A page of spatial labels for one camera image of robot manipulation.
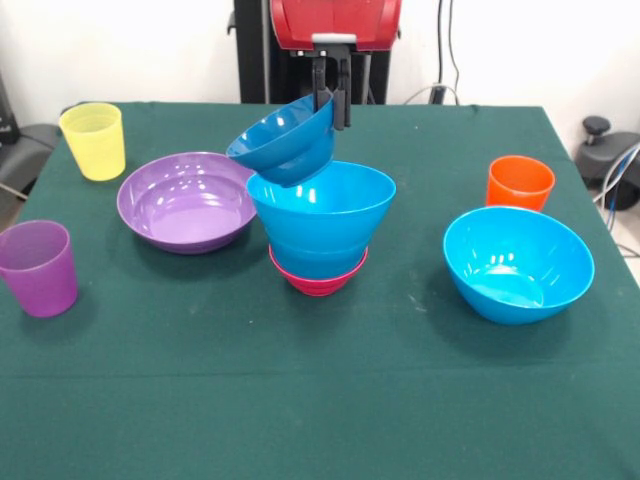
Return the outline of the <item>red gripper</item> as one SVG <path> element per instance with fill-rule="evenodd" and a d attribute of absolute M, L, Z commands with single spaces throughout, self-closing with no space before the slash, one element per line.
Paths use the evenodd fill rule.
<path fill-rule="evenodd" d="M 312 56 L 331 47 L 357 53 L 389 51 L 398 37 L 400 0 L 272 0 L 271 22 L 281 49 Z M 336 60 L 334 128 L 351 125 L 351 58 Z M 313 107 L 321 110 L 332 98 L 326 85 L 326 58 L 312 62 Z"/>

